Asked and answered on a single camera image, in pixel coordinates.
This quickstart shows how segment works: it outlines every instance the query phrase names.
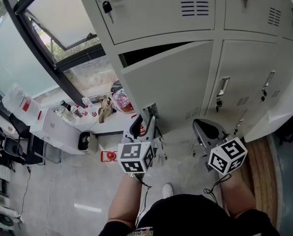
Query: wooden floor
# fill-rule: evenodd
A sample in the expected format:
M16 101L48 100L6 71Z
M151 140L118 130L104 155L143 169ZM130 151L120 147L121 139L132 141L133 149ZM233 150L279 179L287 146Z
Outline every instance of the wooden floor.
M277 184L267 138L245 143L248 150L240 167L242 178L256 199L257 209L268 214L274 227L277 224Z

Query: locker handle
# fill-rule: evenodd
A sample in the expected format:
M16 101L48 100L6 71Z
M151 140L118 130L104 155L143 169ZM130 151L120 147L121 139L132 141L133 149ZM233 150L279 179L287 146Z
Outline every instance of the locker handle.
M275 71L270 72L269 77L267 78L266 82L264 83L264 86L263 86L264 88L266 88L269 85L269 83L272 80L274 74L275 74Z
M228 82L229 82L230 77L222 78L220 83L222 83L220 92L216 95L216 97L220 97L225 94L225 90L227 88Z

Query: person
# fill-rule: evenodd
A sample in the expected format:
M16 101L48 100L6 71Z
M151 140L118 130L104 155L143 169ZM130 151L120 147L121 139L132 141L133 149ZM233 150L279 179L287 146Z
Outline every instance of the person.
M166 184L164 199L153 204L135 226L142 183L141 176L124 175L99 236L279 235L267 214L256 210L255 198L237 171L221 182L229 216L202 195L173 195L172 186Z

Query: trash can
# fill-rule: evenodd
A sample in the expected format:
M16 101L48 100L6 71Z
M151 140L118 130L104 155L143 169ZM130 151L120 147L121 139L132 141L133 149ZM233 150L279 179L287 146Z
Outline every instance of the trash can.
M97 138L90 131L84 131L80 134L78 140L78 150L89 153L97 152Z

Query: white sneaker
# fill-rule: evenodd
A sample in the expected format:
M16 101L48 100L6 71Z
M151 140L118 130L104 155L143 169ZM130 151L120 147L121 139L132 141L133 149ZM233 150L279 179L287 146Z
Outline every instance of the white sneaker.
M163 187L163 198L169 198L174 195L174 189L170 183L167 183Z

